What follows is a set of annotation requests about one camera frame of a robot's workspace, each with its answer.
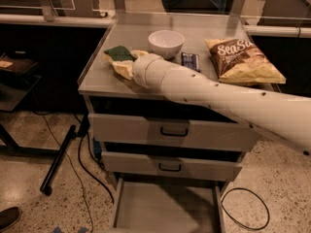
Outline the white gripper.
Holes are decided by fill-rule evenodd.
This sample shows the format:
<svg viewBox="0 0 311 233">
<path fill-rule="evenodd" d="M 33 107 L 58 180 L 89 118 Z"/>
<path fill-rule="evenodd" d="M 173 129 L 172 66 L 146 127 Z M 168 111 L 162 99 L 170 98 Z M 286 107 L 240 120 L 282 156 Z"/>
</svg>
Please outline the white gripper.
<svg viewBox="0 0 311 233">
<path fill-rule="evenodd" d="M 114 61 L 112 63 L 114 70 L 127 80 L 133 78 L 136 83 L 145 88 L 159 90 L 164 73 L 171 62 L 154 53 L 148 54 L 144 50 L 132 50 L 130 54 L 137 58 L 134 63 L 131 60 Z"/>
</svg>

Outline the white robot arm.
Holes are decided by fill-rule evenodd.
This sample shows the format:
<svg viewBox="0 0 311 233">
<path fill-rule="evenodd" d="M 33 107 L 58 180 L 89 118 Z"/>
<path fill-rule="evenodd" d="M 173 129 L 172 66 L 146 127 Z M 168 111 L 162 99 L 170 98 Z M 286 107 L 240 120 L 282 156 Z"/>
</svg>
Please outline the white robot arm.
<svg viewBox="0 0 311 233">
<path fill-rule="evenodd" d="M 311 150 L 310 98 L 217 83 L 153 53 L 112 65 L 170 101 L 211 109 L 295 150 Z"/>
</svg>

